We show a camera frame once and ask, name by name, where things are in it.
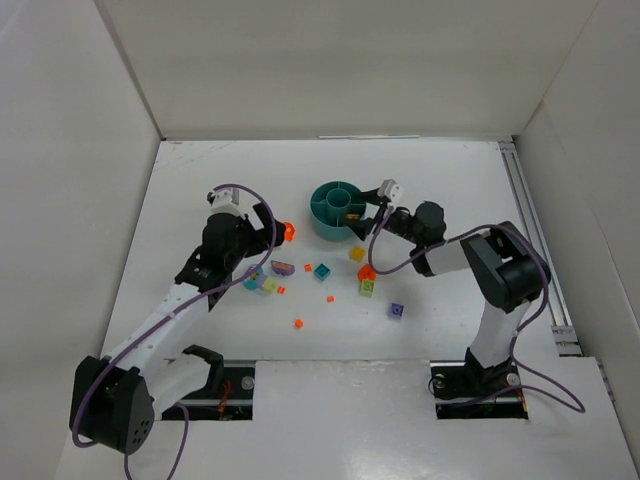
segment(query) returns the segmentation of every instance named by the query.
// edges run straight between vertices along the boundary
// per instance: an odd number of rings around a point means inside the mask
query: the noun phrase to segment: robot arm
[[[205,385],[215,390],[222,379],[222,355],[196,345],[183,349],[181,340],[209,312],[225,291],[203,296],[173,314],[190,299],[228,284],[239,263],[268,249],[273,237],[271,217],[259,203],[253,207],[263,224],[256,230],[238,205],[235,189],[210,193],[212,215],[196,248],[176,275],[157,309],[122,344],[104,358],[86,357],[76,369],[69,426],[94,379],[143,333],[169,315],[170,320],[120,360],[91,397],[80,434],[125,454],[137,451],[155,419],[187,394]],[[276,222],[276,246],[285,225]]]
[[[467,349],[464,367],[447,372],[447,381],[439,382],[438,398],[477,397],[492,393],[512,371],[510,343],[530,303],[539,297],[543,284],[536,261],[543,266],[547,279],[550,271],[538,256],[532,259],[508,231],[517,232],[510,222],[489,228],[482,234],[455,241],[445,241],[444,211],[433,202],[424,202],[414,215],[403,207],[389,208],[397,202],[383,192],[401,192],[393,180],[380,189],[364,192],[360,201],[379,206],[373,218],[343,221],[364,240],[374,228],[384,223],[387,230],[413,243],[412,265],[425,277],[456,270],[471,269],[485,298],[478,333]],[[425,254],[420,254],[432,247]]]

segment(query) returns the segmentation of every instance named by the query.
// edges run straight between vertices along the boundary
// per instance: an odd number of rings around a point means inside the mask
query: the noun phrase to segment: teal bowl
[[[364,215],[365,203],[354,203],[360,193],[355,185],[347,182],[329,182],[318,187],[311,195],[311,215],[316,233],[330,242],[348,240],[353,235],[342,223],[346,214]]]

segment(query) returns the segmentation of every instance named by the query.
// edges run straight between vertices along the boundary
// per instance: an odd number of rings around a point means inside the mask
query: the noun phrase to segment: white wall
[[[518,150],[578,336],[640,466],[640,2],[600,0]]]
[[[158,142],[91,0],[0,1],[2,478],[53,476]]]
[[[597,0],[98,0],[163,135],[505,135]]]

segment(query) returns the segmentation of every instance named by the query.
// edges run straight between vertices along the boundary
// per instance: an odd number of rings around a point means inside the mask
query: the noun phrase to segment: small orange cube
[[[364,282],[365,280],[371,280],[373,282],[375,279],[376,272],[373,271],[373,268],[368,263],[358,272],[358,280],[361,282]]]

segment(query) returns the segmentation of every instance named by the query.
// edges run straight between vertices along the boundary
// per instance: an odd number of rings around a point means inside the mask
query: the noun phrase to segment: orange block
[[[293,237],[296,234],[296,229],[293,228],[293,224],[292,223],[284,222],[283,224],[285,226],[284,239],[287,242],[293,242]]]
[[[369,265],[368,263],[358,272],[358,280],[360,280],[361,282],[365,280],[371,280],[373,282],[375,281],[375,279],[376,272],[373,271],[373,268],[371,268],[371,265]]]

